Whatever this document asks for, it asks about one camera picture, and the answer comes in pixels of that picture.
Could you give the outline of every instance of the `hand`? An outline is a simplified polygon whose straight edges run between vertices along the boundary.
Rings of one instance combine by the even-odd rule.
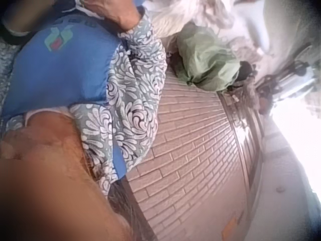
[[[140,14],[133,0],[82,0],[84,6],[117,23],[124,31],[134,28]]]

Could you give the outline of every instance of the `cuff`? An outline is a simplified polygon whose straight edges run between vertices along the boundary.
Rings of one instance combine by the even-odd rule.
[[[127,32],[118,34],[118,36],[120,38],[122,38],[128,42],[136,42],[137,43],[137,42],[139,42],[139,40],[145,39],[146,36],[151,35],[151,34],[148,34],[152,28],[150,18],[143,7],[138,8],[138,9],[142,15],[142,18],[139,21],[138,25]]]

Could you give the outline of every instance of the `skin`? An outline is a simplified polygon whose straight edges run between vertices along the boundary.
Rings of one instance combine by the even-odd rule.
[[[53,0],[21,0],[8,26],[31,31]],[[140,15],[131,0],[86,0],[86,8],[114,21],[123,31]],[[1,193],[18,223],[40,240],[131,240],[128,223],[113,212],[86,162],[71,118],[40,112],[28,126],[8,132],[1,142]]]

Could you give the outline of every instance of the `blue fabric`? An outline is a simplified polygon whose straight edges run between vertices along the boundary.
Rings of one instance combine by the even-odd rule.
[[[120,40],[95,19],[69,15],[38,32],[16,57],[2,116],[76,103],[106,103]]]
[[[113,164],[116,170],[118,179],[124,177],[127,173],[127,167],[122,155],[121,149],[117,144],[117,141],[113,141],[113,148],[112,148],[112,155],[113,155]]]

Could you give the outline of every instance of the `forearm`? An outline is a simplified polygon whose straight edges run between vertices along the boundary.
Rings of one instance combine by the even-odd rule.
[[[55,0],[20,0],[12,6],[3,19],[9,31],[23,33],[32,31],[32,26],[53,5]]]

